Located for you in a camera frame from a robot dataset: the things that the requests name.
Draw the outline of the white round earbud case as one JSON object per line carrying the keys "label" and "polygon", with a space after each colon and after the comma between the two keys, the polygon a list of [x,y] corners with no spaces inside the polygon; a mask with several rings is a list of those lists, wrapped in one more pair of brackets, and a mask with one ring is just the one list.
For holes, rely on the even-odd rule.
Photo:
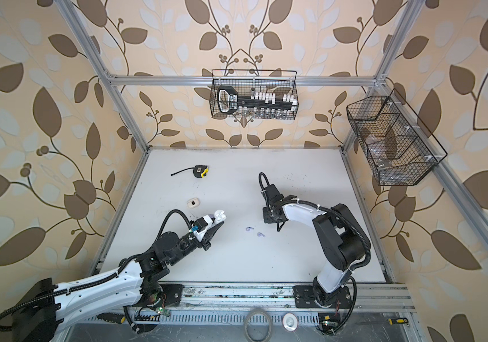
{"label": "white round earbud case", "polygon": [[218,224],[219,222],[224,222],[226,220],[226,214],[224,210],[216,210],[214,213],[214,222]]}

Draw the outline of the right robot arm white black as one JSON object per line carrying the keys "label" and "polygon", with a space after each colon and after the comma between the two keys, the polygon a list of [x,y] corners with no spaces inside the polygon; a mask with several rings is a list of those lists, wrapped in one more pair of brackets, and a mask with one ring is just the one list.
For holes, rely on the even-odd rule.
{"label": "right robot arm white black", "polygon": [[371,261],[370,239],[346,205],[324,207],[294,195],[284,196],[263,172],[258,180],[266,224],[276,224],[278,232],[286,222],[314,229],[327,262],[312,282],[312,293],[318,306],[332,306],[354,270]]}

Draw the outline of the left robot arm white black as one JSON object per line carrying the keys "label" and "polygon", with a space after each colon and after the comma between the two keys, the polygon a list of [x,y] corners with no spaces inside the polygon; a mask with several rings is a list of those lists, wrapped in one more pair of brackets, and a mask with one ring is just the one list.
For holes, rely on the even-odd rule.
{"label": "left robot arm white black", "polygon": [[93,316],[128,310],[156,294],[167,299],[159,280],[195,250],[208,250],[226,215],[219,209],[194,221],[183,220],[186,235],[160,229],[149,249],[123,259],[115,269],[73,282],[54,284],[48,278],[35,283],[17,305],[0,313],[0,332],[10,333],[13,341],[51,341]]}

